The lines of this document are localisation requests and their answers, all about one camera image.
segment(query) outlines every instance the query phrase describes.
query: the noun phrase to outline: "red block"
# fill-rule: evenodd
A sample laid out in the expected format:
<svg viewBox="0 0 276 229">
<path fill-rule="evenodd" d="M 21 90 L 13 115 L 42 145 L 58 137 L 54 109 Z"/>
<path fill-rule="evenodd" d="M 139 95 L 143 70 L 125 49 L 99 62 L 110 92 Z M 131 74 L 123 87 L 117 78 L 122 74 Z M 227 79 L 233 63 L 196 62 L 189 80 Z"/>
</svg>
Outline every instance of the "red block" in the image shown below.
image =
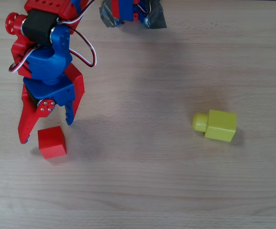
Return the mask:
<svg viewBox="0 0 276 229">
<path fill-rule="evenodd" d="M 60 126 L 39 130 L 38 144 L 45 159 L 67 154 L 65 136 Z"/>
</svg>

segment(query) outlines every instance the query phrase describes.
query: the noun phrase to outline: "red robot part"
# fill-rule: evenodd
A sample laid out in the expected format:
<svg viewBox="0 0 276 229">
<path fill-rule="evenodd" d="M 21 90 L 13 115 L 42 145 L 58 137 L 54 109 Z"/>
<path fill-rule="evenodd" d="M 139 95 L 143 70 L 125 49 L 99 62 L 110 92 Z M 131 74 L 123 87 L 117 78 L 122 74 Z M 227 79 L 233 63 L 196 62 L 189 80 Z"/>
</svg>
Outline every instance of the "red robot part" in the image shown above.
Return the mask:
<svg viewBox="0 0 276 229">
<path fill-rule="evenodd" d="M 120 18 L 119 0 L 111 0 L 112 15 L 115 18 Z"/>
<path fill-rule="evenodd" d="M 89 0 L 81 0 L 81 9 L 87 6 L 88 1 Z M 32 9 L 55 13 L 64 20 L 71 20 L 78 16 L 77 10 L 70 0 L 28 0 L 24 8 L 27 13 Z M 78 21 L 70 26 L 76 29 L 79 23 Z"/>
<path fill-rule="evenodd" d="M 75 100 L 72 102 L 72 106 L 73 106 L 73 115 L 75 117 L 76 111 L 80 105 L 82 96 L 85 93 L 84 79 L 83 79 L 82 73 L 72 63 L 65 70 L 65 74 L 74 85 Z"/>
<path fill-rule="evenodd" d="M 45 159 L 67 154 L 65 136 L 60 126 L 39 130 L 38 145 Z"/>
<path fill-rule="evenodd" d="M 25 51 L 34 44 L 26 36 L 21 33 L 21 26 L 24 20 L 27 18 L 26 15 L 19 15 L 17 13 L 10 13 L 5 20 L 5 29 L 11 35 L 17 35 L 18 39 L 12 46 L 11 52 L 15 63 L 17 63 Z M 27 78 L 31 78 L 31 72 L 29 70 L 27 62 L 18 69 L 18 74 Z"/>
<path fill-rule="evenodd" d="M 23 108 L 18 125 L 18 134 L 20 142 L 25 144 L 38 119 L 47 117 L 54 109 L 55 102 L 52 99 L 44 99 L 36 107 L 29 98 L 25 85 L 23 85 L 21 99 L 23 101 Z"/>
</svg>

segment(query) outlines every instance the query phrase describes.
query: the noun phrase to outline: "robotic arm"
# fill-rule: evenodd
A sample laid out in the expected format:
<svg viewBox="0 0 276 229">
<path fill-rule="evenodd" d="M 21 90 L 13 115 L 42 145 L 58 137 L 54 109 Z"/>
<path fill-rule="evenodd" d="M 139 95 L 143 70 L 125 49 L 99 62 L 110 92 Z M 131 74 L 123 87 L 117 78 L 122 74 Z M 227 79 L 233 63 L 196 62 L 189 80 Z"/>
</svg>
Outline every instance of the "robotic arm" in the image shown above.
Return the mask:
<svg viewBox="0 0 276 229">
<path fill-rule="evenodd" d="M 93 67 L 94 48 L 76 31 L 80 19 L 95 0 L 28 0 L 26 15 L 11 13 L 6 31 L 18 38 L 11 52 L 15 63 L 10 71 L 23 78 L 23 109 L 18 126 L 19 138 L 25 144 L 40 117 L 47 117 L 55 105 L 65 106 L 70 125 L 84 94 L 82 74 L 71 63 L 74 54 Z M 90 47 L 93 63 L 69 48 L 70 34 L 78 33 Z"/>
</svg>

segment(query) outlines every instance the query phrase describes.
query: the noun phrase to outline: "blue robot part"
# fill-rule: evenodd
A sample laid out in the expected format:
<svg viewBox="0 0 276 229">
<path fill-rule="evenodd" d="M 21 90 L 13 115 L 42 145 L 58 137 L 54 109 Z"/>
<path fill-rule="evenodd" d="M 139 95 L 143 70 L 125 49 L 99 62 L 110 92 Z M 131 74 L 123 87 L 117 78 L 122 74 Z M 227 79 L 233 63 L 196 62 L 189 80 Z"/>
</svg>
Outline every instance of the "blue robot part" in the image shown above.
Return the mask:
<svg viewBox="0 0 276 229">
<path fill-rule="evenodd" d="M 75 6 L 77 14 L 80 14 L 82 12 L 81 0 L 70 0 L 70 1 Z"/>
<path fill-rule="evenodd" d="M 72 61 L 69 41 L 69 28 L 57 25 L 51 33 L 52 47 L 41 47 L 27 58 L 31 78 L 42 80 L 46 84 L 57 83 L 57 78 Z"/>
<path fill-rule="evenodd" d="M 66 122 L 71 125 L 74 121 L 72 102 L 75 100 L 74 85 L 65 74 L 58 78 L 56 84 L 45 84 L 41 80 L 23 78 L 29 92 L 38 100 L 53 99 L 59 106 L 65 106 Z"/>
<path fill-rule="evenodd" d="M 119 12 L 122 20 L 133 21 L 133 0 L 119 0 Z"/>
</svg>

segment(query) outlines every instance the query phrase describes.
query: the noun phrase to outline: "red wheel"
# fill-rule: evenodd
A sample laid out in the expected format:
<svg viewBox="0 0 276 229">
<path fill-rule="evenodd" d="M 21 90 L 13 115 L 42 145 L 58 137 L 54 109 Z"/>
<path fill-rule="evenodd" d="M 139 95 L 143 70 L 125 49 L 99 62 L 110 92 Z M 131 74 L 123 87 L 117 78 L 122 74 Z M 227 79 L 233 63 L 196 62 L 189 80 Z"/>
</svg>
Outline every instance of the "red wheel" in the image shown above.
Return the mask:
<svg viewBox="0 0 276 229">
<path fill-rule="evenodd" d="M 11 35 L 15 35 L 14 31 L 14 21 L 18 17 L 18 13 L 10 13 L 5 20 L 5 29 Z"/>
</svg>

